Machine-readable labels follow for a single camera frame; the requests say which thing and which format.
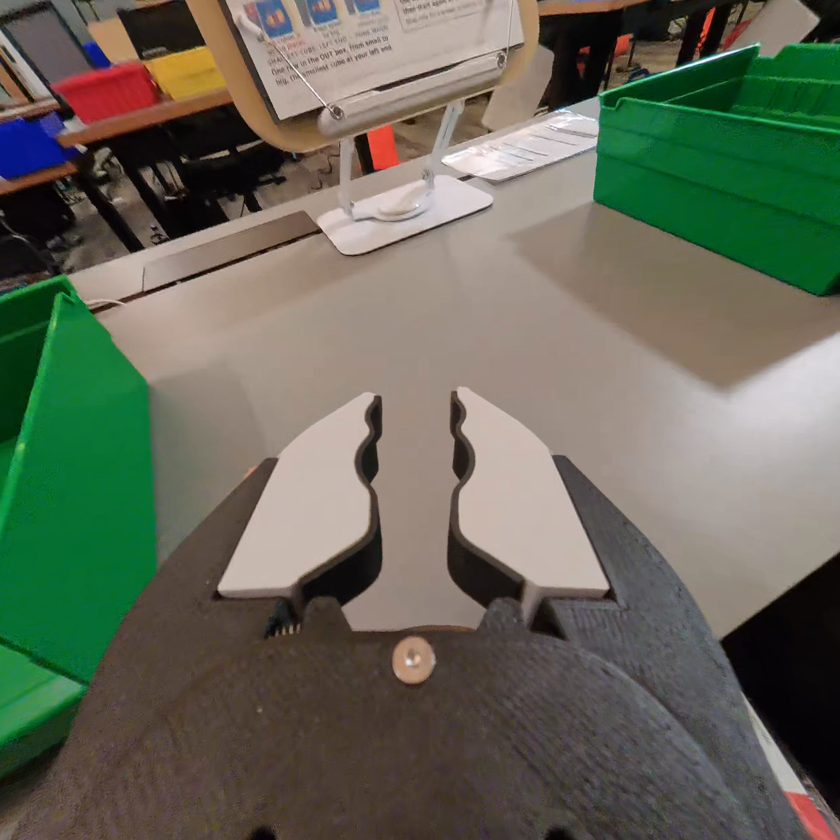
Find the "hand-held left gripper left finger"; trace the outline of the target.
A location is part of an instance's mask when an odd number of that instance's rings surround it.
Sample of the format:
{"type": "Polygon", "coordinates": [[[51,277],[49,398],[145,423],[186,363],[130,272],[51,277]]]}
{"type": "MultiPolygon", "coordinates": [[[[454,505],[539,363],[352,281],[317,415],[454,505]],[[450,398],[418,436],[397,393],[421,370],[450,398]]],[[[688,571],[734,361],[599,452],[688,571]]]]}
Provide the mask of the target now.
{"type": "Polygon", "coordinates": [[[218,585],[228,600],[276,599],[302,615],[331,597],[345,606],[382,569],[372,487],[382,398],[364,392],[317,421],[278,455],[218,585]]]}

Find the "grey desk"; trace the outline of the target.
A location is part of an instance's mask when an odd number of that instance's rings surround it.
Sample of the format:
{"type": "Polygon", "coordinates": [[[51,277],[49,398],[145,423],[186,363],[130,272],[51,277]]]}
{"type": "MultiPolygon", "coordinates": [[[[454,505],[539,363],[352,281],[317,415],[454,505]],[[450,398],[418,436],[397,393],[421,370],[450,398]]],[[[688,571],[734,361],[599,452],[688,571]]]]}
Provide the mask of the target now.
{"type": "Polygon", "coordinates": [[[719,636],[838,554],[838,297],[594,204],[594,175],[581,154],[369,255],[312,234],[105,311],[151,388],[158,563],[373,392],[383,566],[346,615],[475,627],[446,564],[460,385],[569,457],[719,636]]]}

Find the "wooden table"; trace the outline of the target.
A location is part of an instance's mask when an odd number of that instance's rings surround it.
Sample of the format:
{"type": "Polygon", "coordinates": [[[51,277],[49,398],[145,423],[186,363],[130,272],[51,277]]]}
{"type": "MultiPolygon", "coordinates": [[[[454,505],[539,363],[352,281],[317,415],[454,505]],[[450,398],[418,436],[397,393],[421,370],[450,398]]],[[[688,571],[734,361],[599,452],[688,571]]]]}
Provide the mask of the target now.
{"type": "Polygon", "coordinates": [[[226,222],[220,197],[259,212],[258,189],[285,180],[283,153],[250,129],[225,88],[71,127],[57,142],[89,159],[110,151],[168,239],[226,222]]]}
{"type": "Polygon", "coordinates": [[[72,161],[43,170],[21,175],[12,179],[1,179],[1,197],[21,193],[35,186],[42,186],[77,174],[78,165],[72,161]]]}

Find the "orange traffic cone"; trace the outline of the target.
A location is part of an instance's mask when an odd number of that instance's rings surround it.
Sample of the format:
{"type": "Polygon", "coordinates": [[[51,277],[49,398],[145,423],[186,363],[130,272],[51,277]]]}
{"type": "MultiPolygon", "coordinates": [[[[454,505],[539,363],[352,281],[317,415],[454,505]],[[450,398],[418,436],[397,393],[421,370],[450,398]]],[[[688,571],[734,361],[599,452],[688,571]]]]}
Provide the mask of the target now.
{"type": "Polygon", "coordinates": [[[370,130],[365,135],[374,172],[383,172],[401,163],[397,153],[396,138],[390,124],[370,130]]]}

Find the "printed paper sheet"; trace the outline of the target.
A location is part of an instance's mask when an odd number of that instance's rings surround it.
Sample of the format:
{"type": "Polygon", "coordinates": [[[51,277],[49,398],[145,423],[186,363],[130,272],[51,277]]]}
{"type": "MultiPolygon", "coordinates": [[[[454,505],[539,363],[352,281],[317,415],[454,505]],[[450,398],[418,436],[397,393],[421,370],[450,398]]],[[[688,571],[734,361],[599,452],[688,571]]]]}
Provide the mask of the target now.
{"type": "Polygon", "coordinates": [[[593,151],[598,133],[597,119],[560,110],[523,129],[450,152],[442,164],[462,175],[505,182],[593,151]]]}

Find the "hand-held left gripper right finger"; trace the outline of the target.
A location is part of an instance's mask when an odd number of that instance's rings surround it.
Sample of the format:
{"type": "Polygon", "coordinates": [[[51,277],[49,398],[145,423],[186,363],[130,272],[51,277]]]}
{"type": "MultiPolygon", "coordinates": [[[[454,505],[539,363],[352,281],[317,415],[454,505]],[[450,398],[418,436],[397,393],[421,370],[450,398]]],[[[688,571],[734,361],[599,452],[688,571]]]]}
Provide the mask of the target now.
{"type": "Polygon", "coordinates": [[[448,572],[488,608],[509,598],[527,623],[552,599],[601,601],[602,563],[548,446],[468,387],[451,392],[457,478],[450,502],[448,572]]]}

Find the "green plastic bin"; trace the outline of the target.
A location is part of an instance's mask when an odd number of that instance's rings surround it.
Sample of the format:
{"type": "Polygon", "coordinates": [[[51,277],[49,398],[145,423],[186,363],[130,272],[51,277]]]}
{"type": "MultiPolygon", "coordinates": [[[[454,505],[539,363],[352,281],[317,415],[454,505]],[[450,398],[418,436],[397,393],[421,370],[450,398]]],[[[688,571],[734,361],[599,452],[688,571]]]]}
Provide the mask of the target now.
{"type": "Polygon", "coordinates": [[[760,45],[599,96],[594,200],[817,297],[839,283],[839,46],[760,45]]]}
{"type": "Polygon", "coordinates": [[[62,742],[156,568],[150,388],[63,276],[1,302],[1,775],[62,742]]]}

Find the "red plastic bin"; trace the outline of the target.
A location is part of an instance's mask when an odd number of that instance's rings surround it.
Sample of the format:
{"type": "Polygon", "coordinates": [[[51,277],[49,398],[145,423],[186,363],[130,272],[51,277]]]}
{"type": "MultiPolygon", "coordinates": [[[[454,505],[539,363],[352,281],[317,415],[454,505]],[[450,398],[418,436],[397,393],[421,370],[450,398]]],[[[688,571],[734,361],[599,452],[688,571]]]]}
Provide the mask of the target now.
{"type": "Polygon", "coordinates": [[[139,61],[91,70],[50,87],[86,124],[147,109],[161,99],[152,75],[139,61]]]}

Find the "illustrated instruction sheet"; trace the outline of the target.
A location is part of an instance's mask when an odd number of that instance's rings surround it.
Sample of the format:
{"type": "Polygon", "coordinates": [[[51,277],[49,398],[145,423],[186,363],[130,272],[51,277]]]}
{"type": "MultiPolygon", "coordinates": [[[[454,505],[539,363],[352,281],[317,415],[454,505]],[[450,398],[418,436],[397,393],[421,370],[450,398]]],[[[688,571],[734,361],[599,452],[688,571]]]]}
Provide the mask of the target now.
{"type": "Polygon", "coordinates": [[[275,123],[524,44],[518,2],[217,4],[275,123]]]}

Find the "black monitor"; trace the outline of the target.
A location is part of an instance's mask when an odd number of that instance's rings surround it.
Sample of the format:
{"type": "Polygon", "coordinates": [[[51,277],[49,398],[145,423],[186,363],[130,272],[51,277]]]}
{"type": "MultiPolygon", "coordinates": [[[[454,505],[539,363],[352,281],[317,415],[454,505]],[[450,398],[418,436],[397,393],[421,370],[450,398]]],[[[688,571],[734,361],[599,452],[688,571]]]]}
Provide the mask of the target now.
{"type": "Polygon", "coordinates": [[[154,2],[134,8],[121,8],[118,17],[141,61],[206,45],[184,1],[154,2]]]}

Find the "blue plastic bin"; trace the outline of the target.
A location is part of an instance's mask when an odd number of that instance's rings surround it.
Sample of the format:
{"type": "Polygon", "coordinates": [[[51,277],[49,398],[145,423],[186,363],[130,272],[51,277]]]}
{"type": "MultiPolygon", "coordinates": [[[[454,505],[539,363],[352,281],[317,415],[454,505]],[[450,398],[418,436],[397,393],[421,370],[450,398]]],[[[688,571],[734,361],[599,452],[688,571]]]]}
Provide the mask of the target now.
{"type": "Polygon", "coordinates": [[[65,125],[56,112],[37,119],[16,118],[1,124],[1,177],[19,176],[62,165],[79,156],[79,151],[62,147],[57,136],[65,125]]]}

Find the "yellow plastic bin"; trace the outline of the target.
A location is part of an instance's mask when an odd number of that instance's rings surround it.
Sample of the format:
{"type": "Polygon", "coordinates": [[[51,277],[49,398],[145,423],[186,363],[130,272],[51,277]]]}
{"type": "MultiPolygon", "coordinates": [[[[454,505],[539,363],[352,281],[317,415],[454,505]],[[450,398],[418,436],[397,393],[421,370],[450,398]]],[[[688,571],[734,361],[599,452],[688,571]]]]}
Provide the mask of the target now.
{"type": "Polygon", "coordinates": [[[224,78],[207,46],[143,62],[162,93],[181,101],[225,88],[224,78]]]}

